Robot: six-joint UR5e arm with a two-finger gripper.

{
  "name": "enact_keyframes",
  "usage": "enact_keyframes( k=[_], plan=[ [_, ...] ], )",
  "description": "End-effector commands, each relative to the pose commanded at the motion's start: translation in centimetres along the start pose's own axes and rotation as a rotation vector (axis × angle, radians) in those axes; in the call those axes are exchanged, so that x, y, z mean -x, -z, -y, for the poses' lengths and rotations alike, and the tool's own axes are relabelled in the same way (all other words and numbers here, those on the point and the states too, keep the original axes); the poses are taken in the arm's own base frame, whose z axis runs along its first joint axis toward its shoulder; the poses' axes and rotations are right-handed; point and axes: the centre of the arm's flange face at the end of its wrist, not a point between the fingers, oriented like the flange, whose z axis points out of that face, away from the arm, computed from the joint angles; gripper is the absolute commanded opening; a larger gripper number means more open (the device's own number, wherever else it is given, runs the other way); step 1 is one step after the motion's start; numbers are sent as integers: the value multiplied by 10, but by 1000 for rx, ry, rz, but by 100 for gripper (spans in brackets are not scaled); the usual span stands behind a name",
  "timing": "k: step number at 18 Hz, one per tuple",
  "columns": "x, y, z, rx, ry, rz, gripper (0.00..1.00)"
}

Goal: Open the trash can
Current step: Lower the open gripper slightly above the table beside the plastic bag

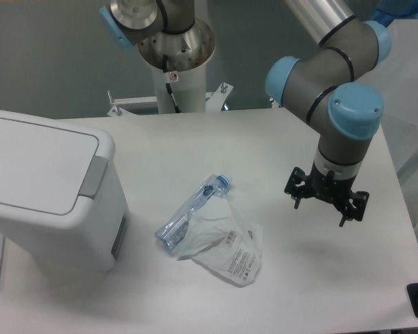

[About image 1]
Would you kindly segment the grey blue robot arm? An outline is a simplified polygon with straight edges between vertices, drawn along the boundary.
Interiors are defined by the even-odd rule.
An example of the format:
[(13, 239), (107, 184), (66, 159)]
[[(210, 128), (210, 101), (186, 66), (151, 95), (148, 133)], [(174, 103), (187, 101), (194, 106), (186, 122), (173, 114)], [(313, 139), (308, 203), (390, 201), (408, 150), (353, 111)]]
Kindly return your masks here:
[[(310, 173), (295, 168), (284, 191), (295, 202), (317, 198), (334, 205), (342, 221), (361, 221), (369, 195), (352, 186), (384, 102), (358, 80), (386, 59), (390, 34), (377, 22), (359, 21), (343, 1), (289, 1), (288, 7), (319, 51), (307, 61), (279, 59), (265, 91), (320, 139)], [(160, 113), (207, 110), (206, 64), (215, 36), (196, 18), (193, 1), (110, 1), (100, 16), (121, 48), (137, 46), (149, 64)]]

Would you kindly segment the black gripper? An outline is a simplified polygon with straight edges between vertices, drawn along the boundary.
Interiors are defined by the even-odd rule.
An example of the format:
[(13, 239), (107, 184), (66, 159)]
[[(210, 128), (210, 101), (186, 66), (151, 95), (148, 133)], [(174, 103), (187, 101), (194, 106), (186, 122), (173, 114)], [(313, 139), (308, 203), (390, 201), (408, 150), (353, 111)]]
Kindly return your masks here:
[(353, 192), (352, 185), (357, 175), (356, 165), (337, 165), (323, 162), (313, 163), (308, 175), (294, 167), (284, 188), (284, 193), (294, 199), (294, 208), (300, 206), (302, 199), (315, 198), (334, 204), (342, 214), (339, 227), (346, 221), (362, 221), (369, 200), (369, 192)]

